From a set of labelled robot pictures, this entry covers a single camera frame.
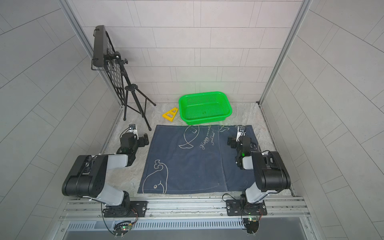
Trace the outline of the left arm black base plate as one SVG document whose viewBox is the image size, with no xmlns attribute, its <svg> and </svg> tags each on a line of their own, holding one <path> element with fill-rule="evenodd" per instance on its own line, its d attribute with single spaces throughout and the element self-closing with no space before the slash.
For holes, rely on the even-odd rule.
<svg viewBox="0 0 384 240">
<path fill-rule="evenodd" d="M 102 212 L 104 218 L 143 218 L 147 206 L 148 201 L 133 201 L 128 207 L 125 203 L 120 206 L 107 206 Z"/>
</svg>

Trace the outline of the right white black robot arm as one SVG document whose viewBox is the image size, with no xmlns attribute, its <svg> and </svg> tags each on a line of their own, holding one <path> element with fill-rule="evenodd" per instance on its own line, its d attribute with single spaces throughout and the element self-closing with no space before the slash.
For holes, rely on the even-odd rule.
<svg viewBox="0 0 384 240">
<path fill-rule="evenodd" d="M 291 178 L 280 154 L 276 151 L 252 149 L 250 137 L 228 137 L 227 145 L 236 149 L 235 161 L 242 170 L 252 170 L 255 182 L 242 194 L 244 203 L 261 204 L 269 194 L 291 187 Z"/>
</svg>

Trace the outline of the dark blue whale pillowcase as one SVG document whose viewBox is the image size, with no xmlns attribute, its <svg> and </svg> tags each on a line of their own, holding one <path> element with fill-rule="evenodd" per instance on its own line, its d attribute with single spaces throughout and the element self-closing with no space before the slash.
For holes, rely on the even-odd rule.
<svg viewBox="0 0 384 240">
<path fill-rule="evenodd" d="M 249 188 L 254 173 L 237 166 L 237 151 L 227 144 L 237 131 L 237 126 L 158 125 L 138 193 L 189 195 Z"/>
</svg>

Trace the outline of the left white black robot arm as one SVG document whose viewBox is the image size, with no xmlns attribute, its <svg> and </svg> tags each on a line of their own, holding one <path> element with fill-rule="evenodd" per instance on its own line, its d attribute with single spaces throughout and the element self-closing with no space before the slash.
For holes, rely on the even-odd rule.
<svg viewBox="0 0 384 240">
<path fill-rule="evenodd" d="M 139 137 L 135 131 L 122 134 L 121 146 L 116 154 L 79 155 L 62 185 L 62 194 L 88 198 L 106 207 L 131 209 L 129 194 L 106 183 L 107 171 L 130 167 L 138 148 L 149 145 L 147 134 Z"/>
</svg>

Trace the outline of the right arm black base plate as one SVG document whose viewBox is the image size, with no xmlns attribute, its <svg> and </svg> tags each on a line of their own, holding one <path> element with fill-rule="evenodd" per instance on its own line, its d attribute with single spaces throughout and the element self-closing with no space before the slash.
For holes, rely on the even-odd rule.
<svg viewBox="0 0 384 240">
<path fill-rule="evenodd" d="M 264 202 L 250 204 L 242 200 L 225 200 L 228 216 L 266 216 L 268 214 Z"/>
</svg>

